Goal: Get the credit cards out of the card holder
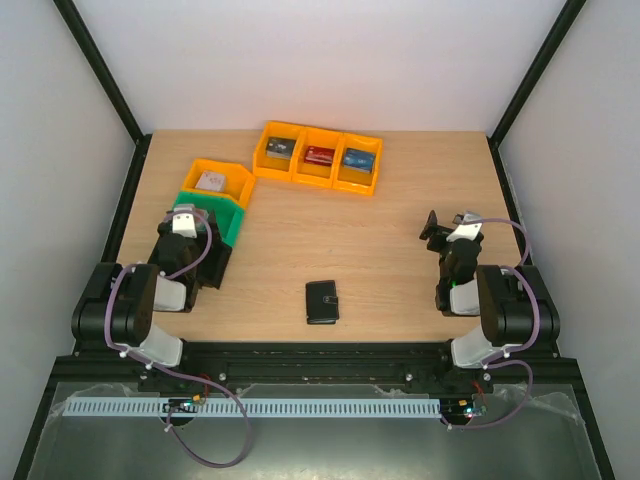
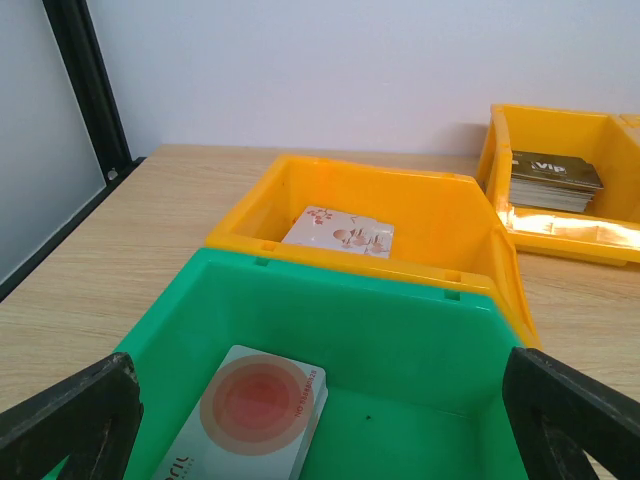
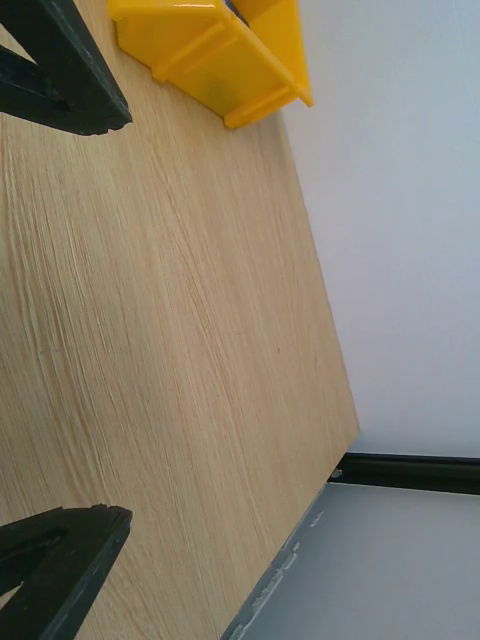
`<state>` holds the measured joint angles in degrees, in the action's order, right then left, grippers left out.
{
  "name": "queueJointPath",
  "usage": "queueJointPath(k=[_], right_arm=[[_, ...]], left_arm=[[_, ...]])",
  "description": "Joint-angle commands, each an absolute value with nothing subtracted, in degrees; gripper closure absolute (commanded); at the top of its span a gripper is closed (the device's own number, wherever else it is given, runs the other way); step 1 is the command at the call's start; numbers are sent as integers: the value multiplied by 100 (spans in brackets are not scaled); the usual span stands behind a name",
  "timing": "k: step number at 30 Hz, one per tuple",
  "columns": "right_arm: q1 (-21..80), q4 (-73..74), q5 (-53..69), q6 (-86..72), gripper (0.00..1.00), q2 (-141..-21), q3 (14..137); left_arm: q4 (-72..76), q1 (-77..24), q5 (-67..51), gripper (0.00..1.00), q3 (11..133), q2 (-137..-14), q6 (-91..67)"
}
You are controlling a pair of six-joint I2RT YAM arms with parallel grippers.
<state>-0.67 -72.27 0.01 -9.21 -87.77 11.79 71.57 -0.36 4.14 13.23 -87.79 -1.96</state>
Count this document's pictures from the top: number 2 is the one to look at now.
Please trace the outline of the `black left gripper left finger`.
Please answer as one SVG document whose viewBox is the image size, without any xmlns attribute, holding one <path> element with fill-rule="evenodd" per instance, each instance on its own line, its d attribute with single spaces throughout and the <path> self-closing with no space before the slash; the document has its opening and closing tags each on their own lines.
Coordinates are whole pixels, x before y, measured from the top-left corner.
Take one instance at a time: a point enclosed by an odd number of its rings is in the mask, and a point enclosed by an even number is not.
<svg viewBox="0 0 640 480">
<path fill-rule="evenodd" d="M 1 477 L 122 479 L 143 418 L 127 353 L 112 353 L 1 413 Z"/>
</svg>

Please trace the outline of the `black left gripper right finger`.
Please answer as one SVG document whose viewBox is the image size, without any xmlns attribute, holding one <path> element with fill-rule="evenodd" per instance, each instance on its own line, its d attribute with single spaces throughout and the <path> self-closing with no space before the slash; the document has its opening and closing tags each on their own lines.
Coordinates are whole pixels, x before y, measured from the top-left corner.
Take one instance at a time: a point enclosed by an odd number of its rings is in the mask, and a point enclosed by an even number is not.
<svg viewBox="0 0 640 480">
<path fill-rule="evenodd" d="M 530 479 L 639 477 L 639 403 L 534 348 L 509 355 L 502 398 Z"/>
</svg>

